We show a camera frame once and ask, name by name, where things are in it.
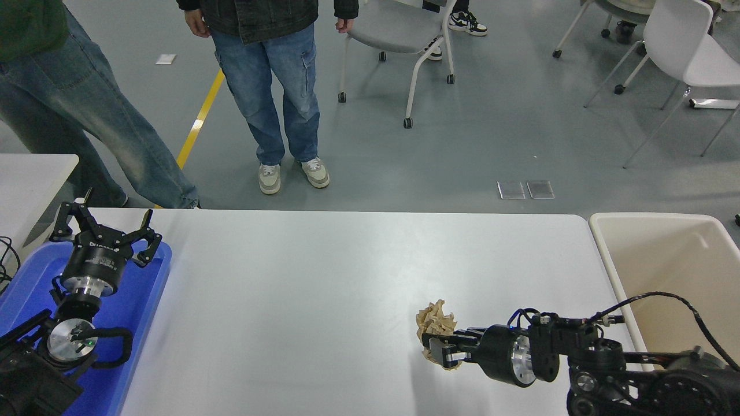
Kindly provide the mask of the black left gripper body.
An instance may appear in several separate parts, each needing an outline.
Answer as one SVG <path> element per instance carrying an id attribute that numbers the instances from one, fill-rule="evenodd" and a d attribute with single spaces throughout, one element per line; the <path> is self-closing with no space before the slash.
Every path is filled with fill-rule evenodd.
<path id="1" fill-rule="evenodd" d="M 95 242 L 87 232 L 76 236 L 72 255 L 61 274 L 63 286 L 72 286 L 85 277 L 95 277 L 108 286 L 119 286 L 133 249 L 129 244 L 115 248 L 113 243 L 114 240 Z"/>

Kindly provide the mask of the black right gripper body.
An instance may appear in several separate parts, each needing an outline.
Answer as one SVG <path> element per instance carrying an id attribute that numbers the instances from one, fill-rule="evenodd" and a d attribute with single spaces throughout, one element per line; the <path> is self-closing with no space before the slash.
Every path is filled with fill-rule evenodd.
<path id="1" fill-rule="evenodd" d="M 518 337 L 505 325 L 492 325 L 479 340 L 479 366 L 494 381 L 520 385 L 512 363 L 512 352 Z"/>

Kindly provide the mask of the person's right hand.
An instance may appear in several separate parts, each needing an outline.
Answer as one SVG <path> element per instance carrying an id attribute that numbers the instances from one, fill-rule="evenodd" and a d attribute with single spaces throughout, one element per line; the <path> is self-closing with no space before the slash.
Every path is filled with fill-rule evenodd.
<path id="1" fill-rule="evenodd" d="M 183 16 L 193 35 L 203 39 L 210 37 L 209 27 L 204 20 L 201 9 L 185 10 Z"/>

